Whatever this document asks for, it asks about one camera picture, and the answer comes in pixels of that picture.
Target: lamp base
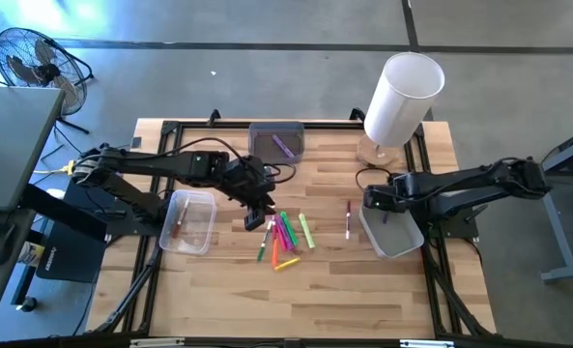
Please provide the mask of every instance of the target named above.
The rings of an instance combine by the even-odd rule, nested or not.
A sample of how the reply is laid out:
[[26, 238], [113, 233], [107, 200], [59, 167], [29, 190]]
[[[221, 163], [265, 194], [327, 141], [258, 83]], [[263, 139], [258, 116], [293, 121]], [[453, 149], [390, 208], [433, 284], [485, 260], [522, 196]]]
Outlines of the lamp base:
[[357, 159], [365, 165], [385, 166], [398, 157], [400, 150], [377, 145], [364, 135], [357, 145]]

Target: yellow marker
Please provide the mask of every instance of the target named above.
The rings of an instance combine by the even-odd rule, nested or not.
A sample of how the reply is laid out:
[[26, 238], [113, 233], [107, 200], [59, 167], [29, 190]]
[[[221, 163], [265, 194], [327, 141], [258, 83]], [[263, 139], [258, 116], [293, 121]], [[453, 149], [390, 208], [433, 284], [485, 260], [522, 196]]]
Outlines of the yellow marker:
[[314, 240], [312, 239], [312, 234], [309, 233], [309, 227], [307, 227], [307, 221], [305, 221], [305, 215], [303, 213], [299, 214], [299, 221], [301, 221], [301, 227], [303, 227], [303, 232], [305, 233], [305, 239], [307, 240], [307, 246], [309, 248], [314, 248]]
[[285, 268], [288, 267], [288, 266], [291, 266], [291, 265], [294, 265], [294, 264], [298, 263], [299, 261], [301, 261], [301, 258], [300, 258], [300, 257], [296, 257], [296, 258], [294, 258], [294, 259], [292, 259], [292, 260], [290, 260], [290, 261], [286, 261], [286, 262], [284, 262], [283, 264], [278, 265], [278, 266], [275, 267], [274, 269], [275, 269], [276, 271], [281, 271], [281, 270], [285, 269]]

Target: white cylinder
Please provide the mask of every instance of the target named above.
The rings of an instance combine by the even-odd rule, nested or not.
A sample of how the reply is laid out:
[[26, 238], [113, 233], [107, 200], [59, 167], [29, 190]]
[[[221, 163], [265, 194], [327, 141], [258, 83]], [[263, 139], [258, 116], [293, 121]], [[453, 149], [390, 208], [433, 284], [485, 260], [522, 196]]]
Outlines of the white cylinder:
[[412, 52], [392, 56], [365, 115], [365, 133], [378, 145], [406, 144], [443, 87], [443, 69], [431, 58]]

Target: red marker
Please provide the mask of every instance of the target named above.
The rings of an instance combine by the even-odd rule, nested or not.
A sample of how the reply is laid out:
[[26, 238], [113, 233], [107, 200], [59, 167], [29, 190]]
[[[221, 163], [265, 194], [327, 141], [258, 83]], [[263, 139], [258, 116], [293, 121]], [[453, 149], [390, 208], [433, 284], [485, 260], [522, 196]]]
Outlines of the red marker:
[[351, 238], [351, 201], [346, 203], [346, 239]]

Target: desk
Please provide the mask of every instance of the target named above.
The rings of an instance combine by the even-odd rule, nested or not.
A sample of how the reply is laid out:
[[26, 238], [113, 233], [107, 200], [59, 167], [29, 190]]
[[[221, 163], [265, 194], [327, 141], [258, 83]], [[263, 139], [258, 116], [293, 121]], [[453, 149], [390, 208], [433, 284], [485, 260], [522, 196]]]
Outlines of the desk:
[[[141, 146], [134, 151], [157, 150], [163, 121], [138, 120], [135, 136], [141, 137]], [[448, 124], [428, 122], [423, 126], [433, 171], [457, 170]], [[317, 247], [310, 251], [302, 242], [301, 262], [282, 273], [270, 267], [271, 249], [262, 263], [255, 261], [264, 226], [245, 232], [245, 210], [210, 189], [217, 203], [212, 245], [201, 257], [164, 253], [150, 335], [433, 337], [420, 252], [380, 259], [361, 227], [358, 209], [354, 209], [351, 239], [344, 237], [346, 201], [352, 200], [357, 207], [362, 198], [355, 184], [355, 173], [363, 168], [355, 157], [362, 135], [363, 130], [305, 131], [305, 153], [297, 164], [298, 174], [278, 185], [272, 197], [276, 208], [292, 217], [302, 238], [296, 216], [305, 214]], [[247, 152], [246, 130], [189, 129], [183, 143], [204, 136], [219, 137], [242, 154]], [[191, 149], [225, 151], [212, 142]], [[404, 157], [388, 169], [406, 171]], [[360, 175], [360, 181], [363, 185], [382, 183], [385, 176], [368, 171]], [[149, 190], [150, 177], [127, 175], [126, 179]], [[101, 324], [128, 291], [137, 243], [135, 237], [124, 237], [106, 251], [88, 330]], [[477, 254], [457, 240], [448, 240], [447, 250], [456, 291], [481, 324], [493, 331]], [[280, 260], [287, 258], [280, 252]], [[138, 299], [137, 313], [143, 307], [144, 294]], [[441, 306], [448, 325], [443, 296]]]

